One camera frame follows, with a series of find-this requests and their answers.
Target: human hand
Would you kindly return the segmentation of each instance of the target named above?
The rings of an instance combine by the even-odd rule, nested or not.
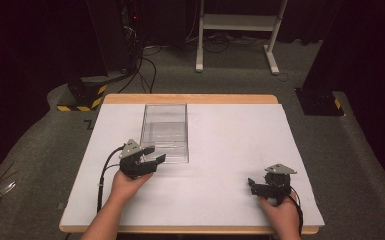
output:
[[[296,194],[291,193],[291,197],[296,201]],[[301,239],[299,229],[299,216],[294,202],[285,197],[282,203],[274,207],[264,197],[258,197],[261,207],[269,217],[269,220],[279,234],[280,239]]]
[[[111,193],[108,201],[116,201],[119,205],[125,205],[132,199],[139,188],[152,177],[153,173],[140,176],[134,180],[117,171],[114,175]]]

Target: white tabletop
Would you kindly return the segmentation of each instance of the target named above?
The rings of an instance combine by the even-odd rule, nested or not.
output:
[[[86,230],[96,215],[98,182],[108,155],[130,138],[140,141],[145,104],[103,104],[60,222]],[[264,183],[265,168],[282,163],[298,173],[304,233],[324,225],[280,104],[188,104],[189,163],[161,164],[126,206],[120,231],[269,233],[247,178]],[[110,161],[118,163],[118,154]],[[105,175],[105,203],[112,177]]]

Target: wooden table edge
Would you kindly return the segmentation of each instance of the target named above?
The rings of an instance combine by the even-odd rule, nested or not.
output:
[[[274,95],[259,94],[108,94],[104,104],[278,104]]]
[[[66,233],[83,233],[87,226],[61,226],[60,230]],[[316,234],[319,226],[304,226],[303,235]],[[271,227],[211,227],[211,226],[120,226],[119,233],[144,233],[144,234],[230,234],[230,235],[270,235],[275,231]]]

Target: clear plastic box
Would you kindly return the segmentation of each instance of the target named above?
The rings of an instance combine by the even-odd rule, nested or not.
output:
[[[146,104],[140,145],[155,146],[145,161],[166,154],[165,163],[188,163],[187,105]]]

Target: black equipment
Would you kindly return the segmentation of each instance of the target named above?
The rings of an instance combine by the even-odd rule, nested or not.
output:
[[[165,161],[165,154],[154,161],[143,161],[143,156],[154,151],[154,146],[142,148],[133,139],[129,139],[120,154],[120,171],[131,179],[157,171],[157,166]]]
[[[297,172],[282,164],[276,164],[265,169],[267,171],[264,179],[267,184],[256,184],[254,180],[248,178],[248,185],[251,187],[253,195],[274,198],[277,205],[282,203],[284,197],[291,193],[290,174]]]

